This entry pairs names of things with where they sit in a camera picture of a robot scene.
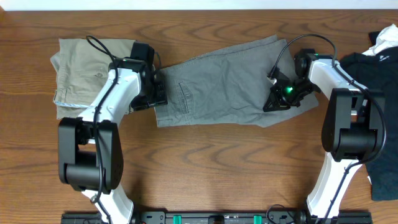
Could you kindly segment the grey shorts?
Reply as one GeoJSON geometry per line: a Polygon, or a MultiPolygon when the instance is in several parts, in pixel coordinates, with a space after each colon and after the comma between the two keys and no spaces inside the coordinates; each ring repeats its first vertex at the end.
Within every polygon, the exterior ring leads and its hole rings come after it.
{"type": "Polygon", "coordinates": [[[253,124],[268,127],[318,106],[314,94],[299,107],[264,112],[272,83],[267,73],[277,64],[295,79],[293,58],[276,35],[208,52],[163,68],[168,103],[155,107],[160,128],[194,124],[253,124]]]}

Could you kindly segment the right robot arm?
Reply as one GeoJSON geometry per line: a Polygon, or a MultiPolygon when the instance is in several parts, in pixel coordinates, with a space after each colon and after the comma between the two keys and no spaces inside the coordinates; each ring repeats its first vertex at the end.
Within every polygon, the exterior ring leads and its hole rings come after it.
{"type": "Polygon", "coordinates": [[[302,49],[294,57],[297,78],[291,80],[274,65],[267,77],[272,83],[265,112],[299,107],[314,91],[328,98],[322,127],[326,152],[305,209],[292,216],[293,223],[372,223],[369,212],[341,212],[341,200],[355,172],[376,159],[386,137],[385,97],[349,76],[331,55],[302,49]]]}

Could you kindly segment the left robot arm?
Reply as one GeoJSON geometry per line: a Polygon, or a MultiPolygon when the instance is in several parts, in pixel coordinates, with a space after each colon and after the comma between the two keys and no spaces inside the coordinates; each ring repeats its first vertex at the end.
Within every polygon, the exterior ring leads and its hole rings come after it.
{"type": "Polygon", "coordinates": [[[124,169],[119,125],[125,113],[167,104],[149,45],[136,42],[131,54],[113,55],[102,43],[96,49],[111,58],[108,80],[92,104],[58,126],[60,181],[88,197],[97,213],[64,213],[62,223],[135,223],[134,204],[121,177],[124,169]]]}

